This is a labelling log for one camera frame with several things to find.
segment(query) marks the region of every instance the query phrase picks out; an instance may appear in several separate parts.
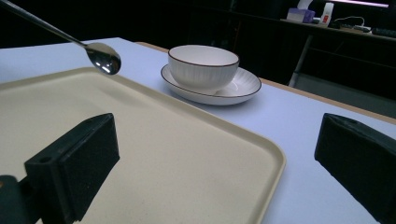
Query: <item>white table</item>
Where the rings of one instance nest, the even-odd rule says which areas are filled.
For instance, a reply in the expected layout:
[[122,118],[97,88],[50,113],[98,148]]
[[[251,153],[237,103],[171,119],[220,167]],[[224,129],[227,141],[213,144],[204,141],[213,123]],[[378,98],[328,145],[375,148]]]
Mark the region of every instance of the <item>white table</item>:
[[[121,38],[95,41],[110,45],[120,54],[121,76],[265,136],[283,149],[287,157],[286,168],[263,223],[377,223],[315,161],[314,151],[324,113],[358,120],[396,138],[396,125],[392,119],[385,119],[388,122],[375,119],[287,91],[277,85],[271,85],[271,82],[264,82],[254,98],[239,105],[196,104],[178,97],[167,89],[160,74],[161,68],[167,64],[166,53]],[[0,82],[86,66],[92,67],[91,62],[85,51],[74,44],[0,49]]]

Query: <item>spoon handle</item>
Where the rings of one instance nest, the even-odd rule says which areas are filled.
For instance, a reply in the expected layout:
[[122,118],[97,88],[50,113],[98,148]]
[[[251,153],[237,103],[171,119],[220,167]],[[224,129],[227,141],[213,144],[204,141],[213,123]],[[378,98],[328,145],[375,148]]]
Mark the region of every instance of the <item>spoon handle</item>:
[[17,14],[18,16],[21,16],[22,18],[38,25],[41,26],[42,28],[70,41],[70,42],[74,42],[75,44],[80,45],[81,47],[85,48],[86,45],[83,44],[82,42],[80,42],[79,40],[75,39],[73,36],[68,35],[67,33],[59,30],[58,28],[56,28],[55,26],[47,23],[46,21],[43,21],[41,19],[39,19],[37,16],[33,15],[32,13],[24,10],[21,7],[16,6],[15,4],[9,2],[8,0],[0,0],[0,6],[4,7],[5,9],[7,9],[10,12],[13,12],[15,14]]

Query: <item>beige tray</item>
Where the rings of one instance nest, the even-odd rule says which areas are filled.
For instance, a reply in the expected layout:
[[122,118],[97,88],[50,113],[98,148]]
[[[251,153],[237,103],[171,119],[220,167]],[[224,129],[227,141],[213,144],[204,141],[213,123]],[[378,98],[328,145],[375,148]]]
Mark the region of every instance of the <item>beige tray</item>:
[[21,180],[25,161],[104,113],[120,161],[82,223],[261,223],[286,163],[276,144],[91,68],[0,85],[0,175]]

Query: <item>silver spoon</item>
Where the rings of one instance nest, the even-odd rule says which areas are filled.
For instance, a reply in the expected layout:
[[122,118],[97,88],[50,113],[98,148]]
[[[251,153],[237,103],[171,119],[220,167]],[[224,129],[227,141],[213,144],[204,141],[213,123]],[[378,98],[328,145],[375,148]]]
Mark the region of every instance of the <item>silver spoon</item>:
[[68,35],[46,21],[39,19],[37,16],[31,14],[21,7],[14,5],[8,0],[0,0],[0,6],[70,42],[83,47],[87,51],[88,57],[90,58],[92,64],[101,72],[107,75],[115,75],[120,71],[120,55],[110,46],[102,43],[91,43],[87,45],[83,44],[73,36]]

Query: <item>white bottle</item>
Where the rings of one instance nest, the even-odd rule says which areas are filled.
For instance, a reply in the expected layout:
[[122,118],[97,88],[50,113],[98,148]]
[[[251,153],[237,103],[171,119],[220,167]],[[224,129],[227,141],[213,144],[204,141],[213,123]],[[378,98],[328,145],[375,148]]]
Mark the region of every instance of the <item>white bottle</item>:
[[326,3],[323,14],[320,17],[320,23],[323,25],[329,25],[330,20],[332,19],[332,9],[334,8],[333,3]]

